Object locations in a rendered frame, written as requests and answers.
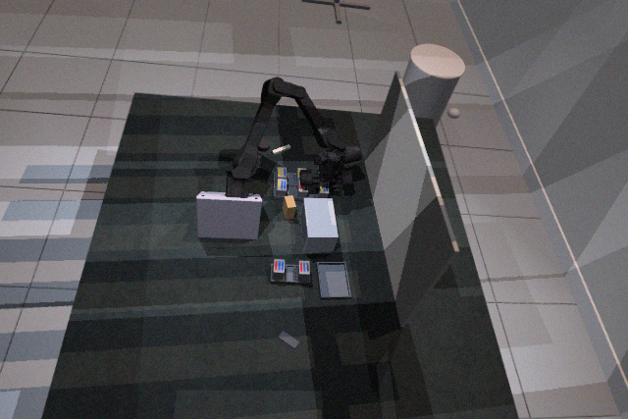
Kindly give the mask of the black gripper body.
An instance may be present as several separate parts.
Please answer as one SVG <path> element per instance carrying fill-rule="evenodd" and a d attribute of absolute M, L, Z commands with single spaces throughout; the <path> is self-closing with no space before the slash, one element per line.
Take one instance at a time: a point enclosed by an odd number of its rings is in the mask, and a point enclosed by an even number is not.
<path fill-rule="evenodd" d="M 352 187 L 353 185 L 352 173 L 350 171 L 340 171 L 339 173 L 337 170 L 328 171 L 322 165 L 319 174 L 312 175 L 311 170 L 300 170 L 299 177 L 300 185 L 302 186 L 318 185 L 319 182 L 340 184 L 341 181 L 343 187 Z"/>

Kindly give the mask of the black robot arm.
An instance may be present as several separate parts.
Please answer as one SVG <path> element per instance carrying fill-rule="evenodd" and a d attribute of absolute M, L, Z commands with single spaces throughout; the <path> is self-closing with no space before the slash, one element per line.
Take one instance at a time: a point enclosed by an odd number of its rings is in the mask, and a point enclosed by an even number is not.
<path fill-rule="evenodd" d="M 323 148 L 331 148 L 314 156 L 314 164 L 319 165 L 319 172 L 321 165 L 328 171 L 334 171 L 338 168 L 340 161 L 348 164 L 361 159 L 361 151 L 356 142 L 344 144 L 340 140 L 335 130 L 323 120 L 303 86 L 274 77 L 263 83 L 261 103 L 246 142 L 235 156 L 233 163 L 225 170 L 227 175 L 226 197 L 248 198 L 249 183 L 247 179 L 250 173 L 258 168 L 258 162 L 261 159 L 261 155 L 258 155 L 258 146 L 272 111 L 282 96 L 293 98 L 296 101 L 311 125 L 318 145 Z"/>

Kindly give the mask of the brown rectangular block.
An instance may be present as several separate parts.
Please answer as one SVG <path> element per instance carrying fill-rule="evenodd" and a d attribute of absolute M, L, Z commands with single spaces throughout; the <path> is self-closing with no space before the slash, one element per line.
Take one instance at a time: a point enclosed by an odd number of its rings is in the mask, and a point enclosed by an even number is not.
<path fill-rule="evenodd" d="M 293 195 L 285 196 L 283 211 L 284 211 L 286 220 L 294 218 L 295 209 L 296 209 L 296 205 L 293 199 Z"/>

